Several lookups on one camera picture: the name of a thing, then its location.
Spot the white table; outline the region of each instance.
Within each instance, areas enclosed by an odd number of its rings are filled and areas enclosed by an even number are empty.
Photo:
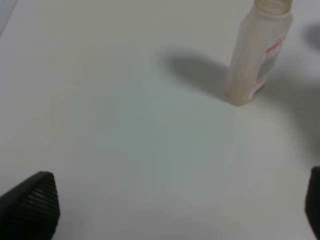
[[[314,240],[320,2],[295,1],[274,81],[235,107],[216,86],[252,2],[20,0],[0,38],[1,193],[53,172],[56,240]]]

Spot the black textured object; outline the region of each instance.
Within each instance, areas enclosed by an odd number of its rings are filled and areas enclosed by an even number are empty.
[[[55,177],[38,172],[0,197],[0,240],[51,240],[59,217]]]
[[[305,213],[316,238],[320,240],[320,167],[314,167],[311,171]]]

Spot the bottle label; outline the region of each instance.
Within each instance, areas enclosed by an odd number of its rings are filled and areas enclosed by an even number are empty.
[[[249,94],[250,100],[253,99],[264,88],[268,80],[269,73],[275,65],[279,52],[284,44],[286,36],[287,33],[284,33],[266,44],[258,75]]]

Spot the white bottle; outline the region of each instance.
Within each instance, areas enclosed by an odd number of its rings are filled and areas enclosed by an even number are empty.
[[[246,104],[265,86],[293,18],[292,0],[255,0],[237,37],[225,86],[236,106]]]

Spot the white surface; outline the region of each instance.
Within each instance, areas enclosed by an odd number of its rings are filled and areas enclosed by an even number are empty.
[[[0,38],[1,192],[52,171],[56,240],[315,239],[304,200],[320,101],[306,96],[320,96],[320,51],[305,33],[320,2],[295,1],[280,80],[248,105],[170,70],[175,58],[221,80],[201,61],[229,64],[251,5],[20,0]]]

